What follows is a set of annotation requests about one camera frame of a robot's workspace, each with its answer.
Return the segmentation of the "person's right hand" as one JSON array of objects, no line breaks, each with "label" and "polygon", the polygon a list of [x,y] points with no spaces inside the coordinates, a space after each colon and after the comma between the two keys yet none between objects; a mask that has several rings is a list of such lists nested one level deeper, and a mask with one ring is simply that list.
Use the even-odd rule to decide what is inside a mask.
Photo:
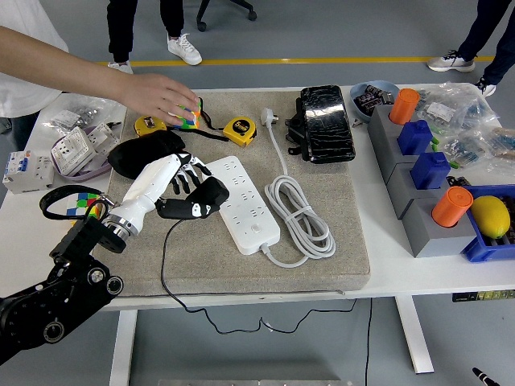
[{"label": "person's right hand", "polygon": [[194,119],[200,110],[200,100],[191,89],[159,74],[122,73],[117,101],[135,112],[157,117],[171,125],[180,125],[181,118]]}]

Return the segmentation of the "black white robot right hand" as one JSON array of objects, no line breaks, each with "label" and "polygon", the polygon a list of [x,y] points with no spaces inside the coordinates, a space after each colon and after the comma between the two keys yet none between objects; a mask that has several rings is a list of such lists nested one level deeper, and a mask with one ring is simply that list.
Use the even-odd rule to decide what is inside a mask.
[{"label": "black white robot right hand", "polygon": [[490,378],[486,373],[482,372],[479,368],[473,368],[472,372],[485,386],[499,386],[499,384]]}]

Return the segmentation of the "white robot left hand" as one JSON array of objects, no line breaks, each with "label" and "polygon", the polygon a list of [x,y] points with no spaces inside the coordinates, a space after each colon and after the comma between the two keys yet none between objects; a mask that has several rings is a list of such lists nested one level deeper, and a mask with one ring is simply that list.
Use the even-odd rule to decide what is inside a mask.
[{"label": "white robot left hand", "polygon": [[[170,183],[183,182],[186,199],[163,199]],[[134,180],[122,203],[111,210],[103,224],[128,232],[140,233],[146,213],[156,210],[159,216],[173,220],[206,218],[220,209],[229,190],[195,156],[171,154],[147,164]]]}]

